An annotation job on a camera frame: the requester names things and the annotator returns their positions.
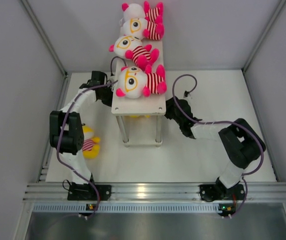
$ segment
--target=metal table leg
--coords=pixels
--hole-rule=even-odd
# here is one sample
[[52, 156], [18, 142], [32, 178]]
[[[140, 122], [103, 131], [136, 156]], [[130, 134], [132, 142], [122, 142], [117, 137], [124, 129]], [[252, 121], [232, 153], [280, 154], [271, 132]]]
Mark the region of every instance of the metal table leg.
[[128, 139], [128, 135], [126, 134], [123, 116], [116, 116], [116, 120], [117, 120], [119, 129], [121, 131], [123, 142], [128, 143], [129, 139]]
[[162, 116], [157, 116], [156, 121], [156, 142], [160, 143], [162, 141]]

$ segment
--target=gray wall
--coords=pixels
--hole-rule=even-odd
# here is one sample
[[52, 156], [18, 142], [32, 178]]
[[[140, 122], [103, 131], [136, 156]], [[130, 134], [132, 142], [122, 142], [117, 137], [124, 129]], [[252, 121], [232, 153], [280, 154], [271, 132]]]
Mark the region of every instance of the gray wall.
[[247, 73], [281, 180], [286, 181], [286, 8]]
[[38, 171], [62, 76], [16, 0], [0, 0], [0, 240]]
[[[108, 69], [114, 56], [108, 47], [119, 36], [124, 1], [29, 0], [70, 71]], [[166, 68], [240, 69], [278, 1], [163, 0]]]

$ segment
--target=plush doll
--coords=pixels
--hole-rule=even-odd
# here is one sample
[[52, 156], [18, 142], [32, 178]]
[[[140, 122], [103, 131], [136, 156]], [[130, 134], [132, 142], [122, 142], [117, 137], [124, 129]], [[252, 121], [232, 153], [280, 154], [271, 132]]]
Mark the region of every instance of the plush doll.
[[98, 144], [101, 139], [97, 136], [94, 137], [94, 131], [90, 127], [83, 125], [82, 128], [84, 133], [83, 155], [86, 159], [93, 159], [99, 154], [100, 147]]
[[152, 73], [150, 65], [146, 66], [145, 72], [134, 66], [125, 66], [118, 77], [116, 95], [137, 99], [142, 94], [148, 97], [150, 94], [164, 94], [166, 90], [163, 65], [158, 65], [156, 73]]
[[134, 36], [122, 36], [109, 47], [110, 52], [115, 52], [121, 58], [132, 60], [143, 70], [147, 65], [153, 65], [158, 59], [159, 50], [155, 48], [151, 51], [151, 49], [151, 44], [143, 46], [142, 41]]
[[144, 8], [137, 3], [123, 3], [122, 9], [124, 11], [124, 21], [136, 18], [145, 18], [153, 23], [163, 22], [163, 3], [159, 2], [155, 8], [150, 8], [147, 1], [144, 2]]
[[135, 36], [139, 39], [160, 40], [165, 29], [162, 23], [153, 23], [144, 18], [132, 18], [124, 23], [123, 31], [125, 35]]

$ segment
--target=white platform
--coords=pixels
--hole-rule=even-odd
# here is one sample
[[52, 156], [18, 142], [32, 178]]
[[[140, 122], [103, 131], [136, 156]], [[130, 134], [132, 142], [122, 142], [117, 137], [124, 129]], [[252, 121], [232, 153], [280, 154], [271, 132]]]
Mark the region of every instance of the white platform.
[[[167, 71], [168, 92], [176, 77], [190, 73], [198, 79], [198, 87], [192, 93], [193, 114], [205, 121], [245, 118], [260, 135], [258, 121], [240, 70]], [[74, 73], [70, 81], [66, 103], [75, 96], [78, 87], [90, 79], [91, 73]], [[192, 79], [183, 78], [176, 84], [177, 97], [193, 87]], [[219, 142], [184, 137], [173, 120], [163, 117], [163, 145], [161, 147], [125, 147], [111, 108], [100, 102], [81, 116], [82, 121], [101, 137], [101, 152], [88, 161], [97, 182], [212, 182], [228, 163], [223, 145]], [[254, 161], [248, 171], [258, 164]], [[52, 153], [46, 181], [62, 182], [71, 179], [67, 168], [60, 165]], [[262, 168], [247, 176], [250, 182], [275, 182], [270, 158], [265, 152]]]

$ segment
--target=red striped shirt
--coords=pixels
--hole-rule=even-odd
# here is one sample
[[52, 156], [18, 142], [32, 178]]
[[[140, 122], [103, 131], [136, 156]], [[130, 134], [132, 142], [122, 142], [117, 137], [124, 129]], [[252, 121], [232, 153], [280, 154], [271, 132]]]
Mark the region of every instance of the red striped shirt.
[[149, 61], [151, 59], [151, 54], [149, 53], [149, 51], [147, 51], [146, 49], [144, 49], [142, 46], [138, 46], [137, 48], [135, 48], [133, 50], [133, 62], [137, 65], [137, 59], [139, 56], [144, 55], [147, 60]]
[[157, 86], [159, 83], [163, 82], [164, 78], [156, 73], [147, 74], [147, 87], [151, 91], [151, 94], [159, 94], [157, 91]]
[[148, 12], [146, 13], [146, 16], [149, 18], [149, 21], [151, 22], [155, 22], [157, 16], [159, 15], [159, 8], [151, 8], [148, 10]]
[[92, 139], [87, 139], [84, 141], [82, 150], [83, 151], [91, 151], [95, 144], [96, 143]]
[[151, 21], [147, 21], [147, 30], [149, 31], [149, 36], [148, 38], [151, 40], [160, 40], [161, 36], [159, 34], [156, 33], [156, 24], [151, 22]]

